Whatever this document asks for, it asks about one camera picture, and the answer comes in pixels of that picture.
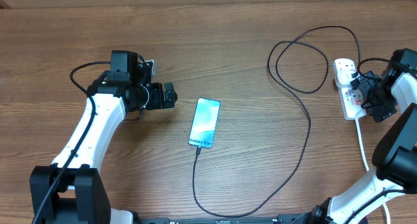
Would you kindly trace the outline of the Samsung Galaxy smartphone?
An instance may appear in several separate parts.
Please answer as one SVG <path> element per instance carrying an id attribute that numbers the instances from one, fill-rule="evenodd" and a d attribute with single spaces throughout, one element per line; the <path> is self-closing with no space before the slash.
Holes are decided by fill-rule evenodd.
<path id="1" fill-rule="evenodd" d="M 220 106 L 220 101 L 217 100 L 206 98 L 199 98 L 197 100 L 188 140 L 189 145 L 212 148 Z"/>

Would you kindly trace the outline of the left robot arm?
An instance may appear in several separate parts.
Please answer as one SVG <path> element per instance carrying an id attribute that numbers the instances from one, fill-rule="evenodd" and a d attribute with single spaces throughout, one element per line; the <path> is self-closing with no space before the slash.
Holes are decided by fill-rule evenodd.
<path id="1" fill-rule="evenodd" d="M 29 178 L 33 223 L 140 223 L 137 212 L 111 207 L 100 177 L 115 130 L 129 112 L 175 106 L 173 84 L 153 83 L 154 60 L 113 50 L 103 71 L 82 92 L 85 111 L 68 143 L 48 166 Z"/>

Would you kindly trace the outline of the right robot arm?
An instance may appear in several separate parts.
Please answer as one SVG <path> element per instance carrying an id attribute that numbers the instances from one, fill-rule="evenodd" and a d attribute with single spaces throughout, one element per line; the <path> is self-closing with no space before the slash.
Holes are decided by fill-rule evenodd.
<path id="1" fill-rule="evenodd" d="M 397 49 L 387 64 L 381 76 L 336 76 L 339 95 L 356 94 L 357 106 L 375 122 L 401 112 L 377 144 L 369 171 L 344 193 L 291 223 L 367 223 L 367 215 L 387 201 L 416 193 L 416 52 Z"/>

